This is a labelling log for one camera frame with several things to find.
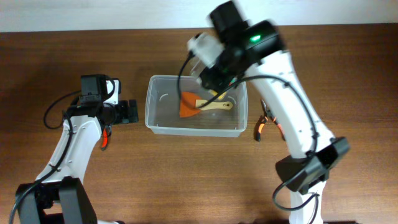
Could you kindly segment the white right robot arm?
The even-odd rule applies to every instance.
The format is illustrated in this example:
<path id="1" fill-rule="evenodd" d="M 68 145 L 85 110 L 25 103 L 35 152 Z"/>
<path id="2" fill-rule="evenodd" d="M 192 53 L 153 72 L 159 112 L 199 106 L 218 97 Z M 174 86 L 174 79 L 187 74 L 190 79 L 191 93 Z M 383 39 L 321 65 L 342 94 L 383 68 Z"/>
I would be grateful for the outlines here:
<path id="1" fill-rule="evenodd" d="M 290 192 L 290 223 L 322 223 L 322 193 L 330 171 L 350 146 L 321 121 L 303 90 L 278 30 L 269 22 L 251 25 L 234 2 L 209 15 L 216 35 L 199 35 L 190 50 L 205 64 L 202 87 L 218 95 L 251 83 L 281 125 L 289 155 L 275 165 Z"/>

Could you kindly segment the orange scraper wooden handle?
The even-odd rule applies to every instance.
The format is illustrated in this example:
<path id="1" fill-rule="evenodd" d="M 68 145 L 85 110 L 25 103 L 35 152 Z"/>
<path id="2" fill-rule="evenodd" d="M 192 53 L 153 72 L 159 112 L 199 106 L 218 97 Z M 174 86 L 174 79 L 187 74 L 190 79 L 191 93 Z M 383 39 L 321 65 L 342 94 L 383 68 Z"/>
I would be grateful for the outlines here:
<path id="1" fill-rule="evenodd" d="M 207 103 L 207 100 L 202 99 L 199 95 L 191 92 L 184 91 L 181 94 L 180 100 L 180 117 L 188 118 L 195 116 L 205 110 L 230 110 L 233 108 L 233 104 L 230 101 L 224 102 L 211 102 L 207 106 L 203 105 Z"/>

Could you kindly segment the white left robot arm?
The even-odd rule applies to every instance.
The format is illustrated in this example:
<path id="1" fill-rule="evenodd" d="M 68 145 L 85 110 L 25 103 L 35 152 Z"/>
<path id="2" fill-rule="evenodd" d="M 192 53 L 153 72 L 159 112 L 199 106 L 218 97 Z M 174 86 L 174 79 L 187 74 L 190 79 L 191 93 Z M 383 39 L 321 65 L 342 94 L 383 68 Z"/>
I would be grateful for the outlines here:
<path id="1" fill-rule="evenodd" d="M 101 223 L 83 186 L 91 153 L 98 141 L 108 147 L 112 127 L 138 122 L 135 100 L 120 100 L 121 82 L 104 74 L 83 75 L 63 111 L 62 135 L 35 181 L 21 184 L 9 223 Z"/>

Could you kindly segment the orange handled pliers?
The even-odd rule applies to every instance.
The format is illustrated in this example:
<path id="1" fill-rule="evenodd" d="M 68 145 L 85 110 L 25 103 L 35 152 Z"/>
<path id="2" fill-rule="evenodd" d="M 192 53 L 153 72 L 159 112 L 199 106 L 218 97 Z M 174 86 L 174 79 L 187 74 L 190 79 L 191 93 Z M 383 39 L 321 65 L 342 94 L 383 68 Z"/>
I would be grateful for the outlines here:
<path id="1" fill-rule="evenodd" d="M 254 128 L 254 139 L 259 142 L 261 140 L 261 133 L 268 121 L 272 121 L 277 127 L 280 132 L 281 138 L 285 141 L 284 130 L 282 125 L 278 122 L 277 117 L 274 116 L 270 108 L 266 105 L 264 100 L 261 100 L 263 115 L 259 117 L 256 126 Z"/>

